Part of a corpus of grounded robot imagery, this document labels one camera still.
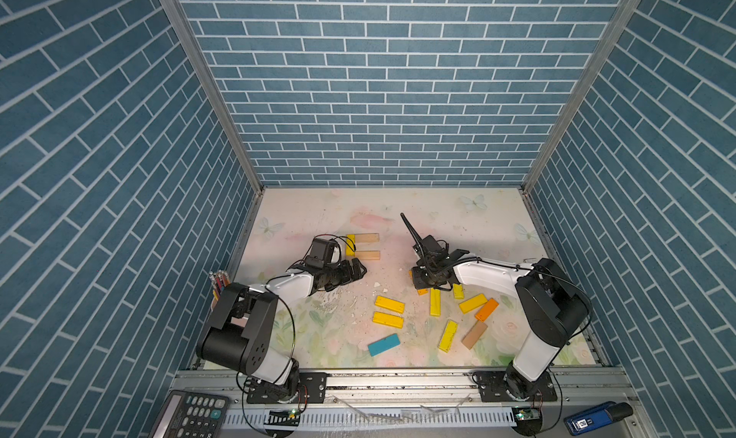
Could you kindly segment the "tan wooden block diagonal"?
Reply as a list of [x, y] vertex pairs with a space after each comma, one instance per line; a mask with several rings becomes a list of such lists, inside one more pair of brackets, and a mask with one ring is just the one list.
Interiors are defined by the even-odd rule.
[[379, 261], [381, 259], [381, 252], [379, 250], [362, 250], [357, 251], [355, 257], [363, 262]]

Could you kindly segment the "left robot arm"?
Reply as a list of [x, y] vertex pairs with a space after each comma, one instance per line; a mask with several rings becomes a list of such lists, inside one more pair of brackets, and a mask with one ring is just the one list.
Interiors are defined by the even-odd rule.
[[299, 363], [269, 347], [279, 307], [316, 292], [331, 292], [361, 280], [366, 266], [357, 258], [335, 263], [299, 261], [264, 284], [231, 284], [204, 324], [195, 346], [200, 359], [243, 374], [285, 402], [300, 389]]

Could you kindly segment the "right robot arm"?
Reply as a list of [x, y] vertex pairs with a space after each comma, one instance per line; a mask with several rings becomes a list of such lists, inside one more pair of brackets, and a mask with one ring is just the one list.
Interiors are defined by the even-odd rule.
[[590, 298], [553, 260], [533, 265], [493, 262], [456, 249], [414, 246], [418, 257], [411, 269], [417, 290], [444, 285], [471, 285], [519, 299], [530, 333], [509, 364], [504, 383], [509, 396], [525, 401], [540, 390], [552, 361], [592, 317]]

